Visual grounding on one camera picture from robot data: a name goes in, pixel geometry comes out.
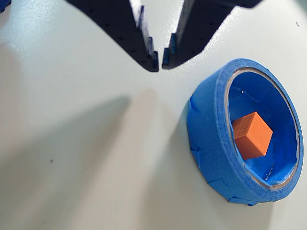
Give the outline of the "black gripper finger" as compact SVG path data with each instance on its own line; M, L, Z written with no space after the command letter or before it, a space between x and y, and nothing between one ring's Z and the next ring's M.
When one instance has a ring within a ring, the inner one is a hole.
M141 1L69 0L68 3L91 18L145 70L159 71L158 52L149 36Z
M216 30L236 6L255 7L260 0L186 0L177 30L164 49L162 68L173 69L203 51Z

